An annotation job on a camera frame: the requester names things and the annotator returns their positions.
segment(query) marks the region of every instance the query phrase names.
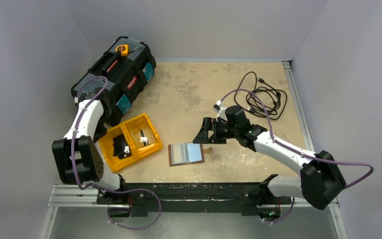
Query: toolbox label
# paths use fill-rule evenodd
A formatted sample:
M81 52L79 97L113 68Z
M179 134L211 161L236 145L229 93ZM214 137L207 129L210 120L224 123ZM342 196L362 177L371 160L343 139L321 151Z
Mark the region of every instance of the toolbox label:
M147 82L154 76L153 66L150 62L147 62L146 66L143 69L144 76L146 76Z
M129 89L129 90L131 90L131 88L134 86L134 84L137 82L137 76L134 76L134 78L132 78L132 81L131 82L129 82L129 84L128 84L128 86L127 86L127 88Z
M118 103L116 103L116 106L118 106L122 114L126 114L129 108L131 108L131 102L126 95L123 95Z

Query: reflective surface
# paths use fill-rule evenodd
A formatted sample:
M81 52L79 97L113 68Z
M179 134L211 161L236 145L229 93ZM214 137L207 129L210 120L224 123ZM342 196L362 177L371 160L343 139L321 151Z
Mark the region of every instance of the reflective surface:
M173 165L203 161L201 145L195 143L172 144L170 156Z
M282 223L261 224L258 217L216 213L162 213L152 227L129 231L107 223L107 208L59 208L52 239L336 239L330 210L296 207ZM143 226L148 218L129 218L125 225Z

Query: beige tabletop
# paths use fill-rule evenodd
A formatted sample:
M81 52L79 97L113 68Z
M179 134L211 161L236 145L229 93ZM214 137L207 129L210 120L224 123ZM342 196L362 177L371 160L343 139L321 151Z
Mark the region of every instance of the beige tabletop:
M282 117L273 120L276 136L305 148L298 118L282 63L157 63L155 76L132 103L123 120L146 113L163 143L163 149L121 170L127 182L261 182L271 174L296 175L274 159L243 148L235 139L213 147L204 163L169 166L168 144L191 142L201 128L203 117L216 117L213 104L236 89L242 77L254 71L267 83L288 94ZM253 89L249 75L242 88ZM238 92L237 100L246 106L247 93ZM265 94L262 101L271 105ZM233 95L223 101L234 105ZM267 120L247 114L253 124L268 128Z

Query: robotic arm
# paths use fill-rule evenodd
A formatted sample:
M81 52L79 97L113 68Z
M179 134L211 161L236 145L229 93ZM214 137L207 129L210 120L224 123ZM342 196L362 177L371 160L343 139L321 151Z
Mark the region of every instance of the robotic arm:
M268 155L296 172L299 177L272 175L265 181L266 193L274 197L304 198L313 207L323 210L346 187L346 182L335 164L308 159L305 155L334 161L326 151L315 153L298 148L257 124L250 124L240 106L226 108L221 101L214 106L217 118L204 118L193 143L225 144L235 138L246 148ZM297 149L301 154L289 151L280 144Z
M74 157L81 183L93 182L98 187L117 190L121 186L122 178L112 173L103 162L103 155L97 142L106 134L103 123L110 114L110 96L102 88L96 88L92 94L82 94L75 101L78 103L78 112L72 126L63 139L56 140L52 144L61 181L65 184L76 184L72 167L72 157Z

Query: gray wall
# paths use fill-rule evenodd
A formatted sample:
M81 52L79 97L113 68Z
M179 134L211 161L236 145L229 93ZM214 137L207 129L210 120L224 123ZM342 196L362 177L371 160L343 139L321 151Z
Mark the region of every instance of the gray wall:
M349 238L382 238L382 0L328 0L292 67L315 148L376 168L339 197Z
M326 0L67 0L98 59L120 35L159 61L294 58Z
M91 53L63 0L0 0L0 238L37 238Z

